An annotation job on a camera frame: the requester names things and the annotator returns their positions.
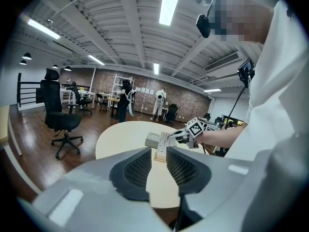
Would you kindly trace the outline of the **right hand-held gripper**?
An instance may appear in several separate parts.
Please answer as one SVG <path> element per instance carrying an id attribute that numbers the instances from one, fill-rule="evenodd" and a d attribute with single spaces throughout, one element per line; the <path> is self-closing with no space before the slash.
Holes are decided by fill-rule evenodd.
<path id="1" fill-rule="evenodd" d="M 195 117 L 188 121 L 183 129 L 173 132 L 168 139 L 177 141 L 180 144 L 186 144 L 190 149 L 198 148 L 196 137 L 203 133 L 207 127 L 206 118 Z"/>

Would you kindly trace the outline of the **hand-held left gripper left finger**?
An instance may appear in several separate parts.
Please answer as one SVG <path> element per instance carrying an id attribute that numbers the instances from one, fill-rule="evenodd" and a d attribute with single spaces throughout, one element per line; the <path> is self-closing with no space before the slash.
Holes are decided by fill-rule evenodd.
<path id="1" fill-rule="evenodd" d="M 151 149 L 86 162 L 48 187 L 33 206 L 66 232 L 168 232 L 146 191 Z"/>

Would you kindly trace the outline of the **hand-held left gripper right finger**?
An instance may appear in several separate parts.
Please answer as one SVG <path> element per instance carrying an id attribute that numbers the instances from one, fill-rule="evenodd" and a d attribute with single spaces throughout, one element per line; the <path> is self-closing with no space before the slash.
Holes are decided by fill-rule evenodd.
<path id="1" fill-rule="evenodd" d="M 199 154 L 178 147 L 167 168 L 179 187 L 180 232 L 264 232 L 254 198 L 265 177 L 266 153 L 253 161 Z"/>

